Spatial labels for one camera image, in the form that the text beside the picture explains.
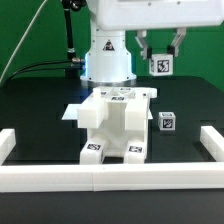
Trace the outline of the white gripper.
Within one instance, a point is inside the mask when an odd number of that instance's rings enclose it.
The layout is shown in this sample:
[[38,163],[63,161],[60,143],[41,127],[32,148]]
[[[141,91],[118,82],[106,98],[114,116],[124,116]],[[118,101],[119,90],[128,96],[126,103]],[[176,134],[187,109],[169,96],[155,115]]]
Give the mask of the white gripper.
[[152,57],[141,29],[177,28],[167,46],[173,57],[186,36],[181,27],[218,26],[224,21],[224,0],[87,0],[97,25],[103,30],[138,30],[135,40],[144,60]]

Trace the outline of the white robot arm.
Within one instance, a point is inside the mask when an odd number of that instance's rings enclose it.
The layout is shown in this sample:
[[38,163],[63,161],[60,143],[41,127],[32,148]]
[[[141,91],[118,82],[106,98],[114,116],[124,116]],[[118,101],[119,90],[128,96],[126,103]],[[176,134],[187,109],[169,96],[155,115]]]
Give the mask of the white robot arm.
[[[132,59],[125,33],[135,31],[149,62],[150,73],[173,73],[173,59],[189,27],[218,26],[224,22],[224,0],[86,0],[90,10],[91,48],[85,55],[84,82],[117,84],[132,81]],[[176,36],[164,54],[154,54],[145,42],[149,29],[174,28]]]

